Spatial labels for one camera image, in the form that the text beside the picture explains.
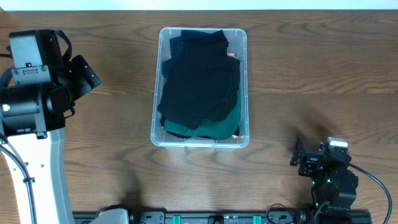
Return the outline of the black cloth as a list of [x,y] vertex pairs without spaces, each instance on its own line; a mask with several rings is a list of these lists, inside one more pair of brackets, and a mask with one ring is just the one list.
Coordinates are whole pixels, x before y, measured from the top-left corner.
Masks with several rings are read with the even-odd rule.
[[226,119],[238,101],[240,61],[227,56],[222,30],[182,30],[181,35],[187,36],[183,67],[166,78],[158,112],[188,129],[204,119]]

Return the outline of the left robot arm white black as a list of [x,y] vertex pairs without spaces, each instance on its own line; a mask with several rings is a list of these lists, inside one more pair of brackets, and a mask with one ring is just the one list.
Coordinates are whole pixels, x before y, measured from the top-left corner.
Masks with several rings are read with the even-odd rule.
[[9,35],[14,66],[1,75],[1,152],[11,172],[21,223],[128,223],[125,208],[74,215],[64,164],[65,125],[77,99],[100,79],[61,30]]

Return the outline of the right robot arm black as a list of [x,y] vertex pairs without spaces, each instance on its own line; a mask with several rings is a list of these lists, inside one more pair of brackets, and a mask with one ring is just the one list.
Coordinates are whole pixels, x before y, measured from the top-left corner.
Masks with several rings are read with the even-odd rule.
[[359,177],[348,169],[348,143],[329,137],[319,150],[319,154],[308,152],[298,140],[290,165],[298,167],[299,175],[311,178],[314,206],[349,210],[356,199]]

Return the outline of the dark teal garment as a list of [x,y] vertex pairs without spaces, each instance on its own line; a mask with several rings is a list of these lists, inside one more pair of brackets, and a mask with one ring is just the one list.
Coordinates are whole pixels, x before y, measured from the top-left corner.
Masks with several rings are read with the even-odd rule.
[[168,78],[171,73],[183,67],[183,53],[186,40],[186,35],[170,39],[170,59],[162,62],[162,75],[164,78]]

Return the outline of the clear plastic storage bin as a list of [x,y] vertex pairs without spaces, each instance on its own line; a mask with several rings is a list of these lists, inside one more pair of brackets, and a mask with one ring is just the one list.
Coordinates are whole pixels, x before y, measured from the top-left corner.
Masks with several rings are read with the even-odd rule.
[[247,35],[246,32],[238,28],[222,28],[229,45],[227,53],[233,54],[240,61],[240,97],[241,112],[239,122],[239,135],[231,136],[225,140],[215,140],[207,138],[178,138],[169,134],[160,124],[161,114],[157,111],[157,106],[162,97],[162,90],[166,79],[162,75],[162,62],[172,58],[170,51],[170,39],[180,36],[183,27],[164,27],[159,32],[159,46],[157,56],[157,70],[155,75],[154,105],[152,110],[152,126],[150,139],[152,143],[167,149],[185,149],[186,147],[213,147],[218,150],[233,151],[244,148],[250,141],[249,130],[249,105],[248,105],[248,59],[247,59]]

